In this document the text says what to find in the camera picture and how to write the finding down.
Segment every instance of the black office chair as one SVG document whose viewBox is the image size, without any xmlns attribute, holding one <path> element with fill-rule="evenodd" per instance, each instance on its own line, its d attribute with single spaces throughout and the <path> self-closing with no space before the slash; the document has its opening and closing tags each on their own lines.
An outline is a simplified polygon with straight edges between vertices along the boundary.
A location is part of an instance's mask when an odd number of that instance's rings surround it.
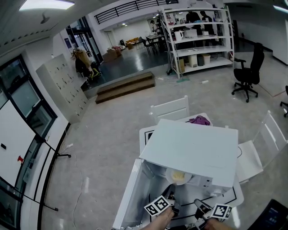
<svg viewBox="0 0 288 230">
<path fill-rule="evenodd" d="M 234 87 L 237 85 L 240 86 L 240 88 L 235 89 L 232 92 L 232 95 L 235 94 L 235 92 L 240 91 L 240 90 L 245 90 L 247 94 L 247 100 L 246 102 L 249 102 L 249 94 L 248 91 L 256 93 L 256 97 L 258 97 L 258 93 L 254 91 L 252 87 L 252 84 L 259 84 L 260 82 L 260 77 L 259 77 L 259 70 L 262 66 L 262 63 L 264 61 L 264 53 L 263 53 L 263 45 L 261 43 L 255 43 L 254 45 L 254 54 L 253 54 L 253 59 L 250 65 L 250 68 L 245 68 L 244 67 L 244 62 L 245 60 L 241 59 L 234 59 L 236 62 L 241 63 L 242 69 L 234 69 L 234 75 L 238 81 L 241 82 L 238 83 L 236 82 L 234 84 Z"/>
<path fill-rule="evenodd" d="M 152 50 L 153 50 L 153 54 L 158 54 L 158 52 L 157 52 L 157 49 L 156 49 L 156 46 L 155 46 L 155 42 L 154 42 L 154 40 L 153 39 L 150 39 L 150 38 L 148 38 L 148 37 L 146 37 L 146 39 L 147 39 L 147 41 L 148 41 L 148 43 L 150 44 L 150 45 L 152 45 Z"/>
<path fill-rule="evenodd" d="M 150 47 L 152 48 L 152 51 L 153 51 L 153 54 L 155 54 L 155 51 L 154 51 L 154 45 L 153 44 L 146 44 L 146 40 L 145 39 L 141 39 L 140 42 L 143 43 L 143 45 L 147 48 L 147 51 L 149 53 L 149 55 L 151 54 L 150 53 Z"/>
<path fill-rule="evenodd" d="M 285 88 L 286 88 L 286 93 L 287 93 L 287 95 L 288 95 L 288 85 L 286 85 Z M 281 103 L 280 103 L 280 106 L 282 106 L 282 105 L 285 105 L 285 106 L 288 107 L 288 103 L 281 102 Z"/>
</svg>

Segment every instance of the white shelf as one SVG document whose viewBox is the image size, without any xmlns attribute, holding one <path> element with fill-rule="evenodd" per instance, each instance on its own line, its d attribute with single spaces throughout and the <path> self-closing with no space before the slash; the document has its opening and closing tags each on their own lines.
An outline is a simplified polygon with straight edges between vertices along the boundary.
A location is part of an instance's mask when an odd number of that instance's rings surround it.
<svg viewBox="0 0 288 230">
<path fill-rule="evenodd" d="M 169 9 L 164 10 L 165 13 L 174 13 L 174 12 L 189 12 L 189 11 L 227 11 L 226 9 L 220 8 L 184 8 L 184 9 Z"/>
<path fill-rule="evenodd" d="M 178 25 L 168 25 L 169 28 L 175 28 L 175 27 L 191 27 L 195 25 L 230 25 L 229 22 L 197 22 L 197 23 L 184 23 L 184 24 L 178 24 Z"/>
<path fill-rule="evenodd" d="M 230 48 L 227 48 L 223 45 L 216 45 L 216 46 L 203 46 L 203 47 L 195 47 L 197 51 L 194 51 L 193 48 L 189 49 L 179 49 L 177 50 L 178 57 L 185 57 L 195 54 L 201 54 L 201 53 L 215 53 L 215 52 L 229 52 L 233 51 Z"/>
<path fill-rule="evenodd" d="M 197 37 L 183 38 L 181 41 L 173 41 L 174 44 L 190 42 L 190 41 L 198 41 L 198 40 L 207 40 L 207 39 L 219 39 L 219 38 L 232 38 L 232 36 L 204 36 L 198 35 Z"/>
<path fill-rule="evenodd" d="M 210 63 L 208 65 L 198 66 L 198 67 L 185 66 L 185 72 L 184 73 L 188 73 L 188 72 L 192 72 L 192 71 L 196 71 L 196 70 L 203 70 L 203 69 L 217 67 L 217 66 L 231 65 L 231 64 L 233 64 L 233 63 L 224 57 L 219 57 L 217 59 L 211 58 Z"/>
</svg>

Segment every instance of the dark floor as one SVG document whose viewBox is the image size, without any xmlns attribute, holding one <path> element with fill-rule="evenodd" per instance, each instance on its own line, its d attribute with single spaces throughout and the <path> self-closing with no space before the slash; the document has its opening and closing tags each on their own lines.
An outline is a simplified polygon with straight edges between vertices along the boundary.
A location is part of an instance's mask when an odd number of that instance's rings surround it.
<svg viewBox="0 0 288 230">
<path fill-rule="evenodd" d="M 99 70 L 102 71 L 103 77 L 98 79 L 98 82 L 91 83 L 91 87 L 95 87 L 106 82 L 142 71 L 150 69 L 156 66 L 165 65 L 168 63 L 167 52 L 148 54 L 148 51 L 143 45 L 135 45 L 133 49 L 125 49 L 122 51 L 122 56 L 111 61 L 103 63 L 99 66 Z M 86 91 L 88 88 L 85 85 L 82 86 L 82 90 Z"/>
</svg>

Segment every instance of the purple cloth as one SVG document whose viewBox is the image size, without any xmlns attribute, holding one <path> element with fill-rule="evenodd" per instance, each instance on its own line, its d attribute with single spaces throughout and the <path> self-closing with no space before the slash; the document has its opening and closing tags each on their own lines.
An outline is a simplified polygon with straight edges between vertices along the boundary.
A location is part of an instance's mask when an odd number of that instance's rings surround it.
<svg viewBox="0 0 288 230">
<path fill-rule="evenodd" d="M 196 118 L 189 119 L 189 122 L 192 124 L 202 124 L 202 125 L 210 125 L 210 122 L 202 116 L 197 116 Z"/>
</svg>

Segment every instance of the white chair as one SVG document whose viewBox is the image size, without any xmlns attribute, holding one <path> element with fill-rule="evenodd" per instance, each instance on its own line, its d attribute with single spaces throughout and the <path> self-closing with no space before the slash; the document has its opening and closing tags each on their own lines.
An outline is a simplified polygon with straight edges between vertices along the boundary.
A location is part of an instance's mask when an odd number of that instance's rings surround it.
<svg viewBox="0 0 288 230">
<path fill-rule="evenodd" d="M 265 165 L 262 166 L 259 154 L 255 148 L 255 139 L 261 134 L 268 148 L 269 155 L 265 156 Z M 249 178 L 261 173 L 271 163 L 276 155 L 287 145 L 288 141 L 282 134 L 279 126 L 268 111 L 266 117 L 252 141 L 238 145 L 239 155 L 237 159 L 236 173 L 240 183 L 245 183 Z"/>
<path fill-rule="evenodd" d="M 155 123 L 158 124 L 161 118 L 167 120 L 179 120 L 190 116 L 188 96 L 167 102 L 158 106 L 151 106 Z"/>
</svg>

